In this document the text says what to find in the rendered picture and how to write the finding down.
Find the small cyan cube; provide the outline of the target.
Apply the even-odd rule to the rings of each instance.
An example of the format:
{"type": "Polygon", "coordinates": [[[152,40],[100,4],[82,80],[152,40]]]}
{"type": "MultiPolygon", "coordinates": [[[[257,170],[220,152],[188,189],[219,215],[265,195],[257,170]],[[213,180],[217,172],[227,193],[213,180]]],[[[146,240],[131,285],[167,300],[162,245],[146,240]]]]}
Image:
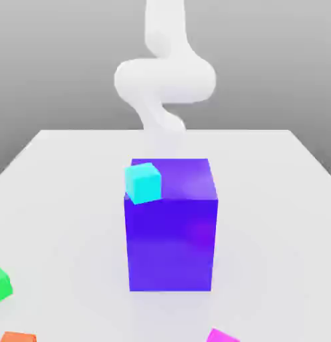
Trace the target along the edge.
{"type": "Polygon", "coordinates": [[[125,192],[133,204],[160,200],[162,176],[150,162],[125,168],[125,192]]]}

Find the small magenta cube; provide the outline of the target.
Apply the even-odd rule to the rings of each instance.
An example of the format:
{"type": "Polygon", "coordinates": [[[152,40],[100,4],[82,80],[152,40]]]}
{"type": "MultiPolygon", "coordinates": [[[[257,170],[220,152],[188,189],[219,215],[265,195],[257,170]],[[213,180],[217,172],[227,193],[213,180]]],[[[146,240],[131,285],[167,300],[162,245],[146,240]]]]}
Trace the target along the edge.
{"type": "Polygon", "coordinates": [[[228,334],[218,329],[212,329],[206,342],[240,342],[240,340],[229,336],[228,334]]]}

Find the small green cube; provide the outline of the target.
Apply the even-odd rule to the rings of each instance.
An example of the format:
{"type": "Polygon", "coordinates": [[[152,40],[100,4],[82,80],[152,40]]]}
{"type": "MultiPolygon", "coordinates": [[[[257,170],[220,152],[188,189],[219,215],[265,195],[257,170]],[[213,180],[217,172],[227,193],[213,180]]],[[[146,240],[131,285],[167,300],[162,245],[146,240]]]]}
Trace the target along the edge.
{"type": "Polygon", "coordinates": [[[9,275],[0,268],[0,301],[13,294],[9,275]]]}

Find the small orange cube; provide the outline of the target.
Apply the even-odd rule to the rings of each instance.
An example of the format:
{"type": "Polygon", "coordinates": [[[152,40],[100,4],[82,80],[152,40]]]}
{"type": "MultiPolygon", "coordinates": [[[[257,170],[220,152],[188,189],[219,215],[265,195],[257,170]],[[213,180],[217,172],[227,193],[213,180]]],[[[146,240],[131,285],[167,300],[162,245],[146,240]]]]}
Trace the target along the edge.
{"type": "Polygon", "coordinates": [[[34,334],[6,331],[0,342],[37,342],[37,337],[34,334]]]}

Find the large purple box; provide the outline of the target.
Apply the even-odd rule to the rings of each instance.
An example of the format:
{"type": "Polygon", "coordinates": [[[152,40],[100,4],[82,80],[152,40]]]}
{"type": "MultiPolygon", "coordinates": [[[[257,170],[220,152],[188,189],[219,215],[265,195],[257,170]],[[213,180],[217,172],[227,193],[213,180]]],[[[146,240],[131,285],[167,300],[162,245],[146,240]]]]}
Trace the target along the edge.
{"type": "Polygon", "coordinates": [[[206,158],[134,158],[162,176],[162,197],[124,197],[131,291],[210,291],[218,195],[206,158]]]}

